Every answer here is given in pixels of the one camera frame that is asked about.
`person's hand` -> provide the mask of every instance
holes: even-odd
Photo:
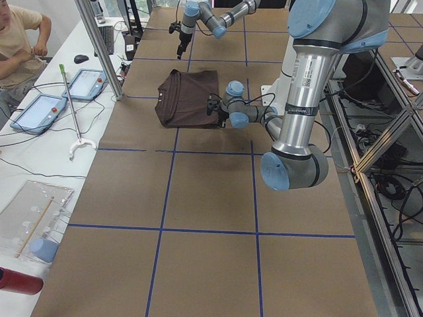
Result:
[[[32,59],[34,57],[33,54],[28,53],[27,51],[25,51],[23,48],[21,48],[19,51],[17,51],[13,57],[17,57],[19,58],[21,63],[24,63],[25,61],[29,61],[30,59]]]
[[[37,56],[46,56],[47,52],[47,46],[40,42],[35,44],[35,46],[32,48],[32,53]]]

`red cylinder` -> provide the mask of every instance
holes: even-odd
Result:
[[[41,291],[43,280],[21,272],[0,267],[0,289],[2,291],[34,295]]]

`blue cup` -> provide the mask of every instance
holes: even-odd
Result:
[[[29,250],[37,258],[47,263],[52,263],[58,248],[59,248],[58,243],[51,240],[38,238],[31,243]]]

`person's arm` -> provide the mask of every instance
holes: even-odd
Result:
[[[47,55],[47,41],[50,37],[50,32],[52,31],[52,21],[49,17],[42,15],[42,21],[38,26],[40,30],[40,35],[38,36],[37,44],[32,49],[32,53],[38,56]]]
[[[9,59],[0,61],[0,79],[7,78],[13,74],[22,63],[29,61],[33,57],[33,54],[21,48]]]

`computer keyboard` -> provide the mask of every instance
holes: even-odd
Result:
[[[114,29],[112,25],[99,26],[101,37],[106,44],[109,55],[114,53]]]

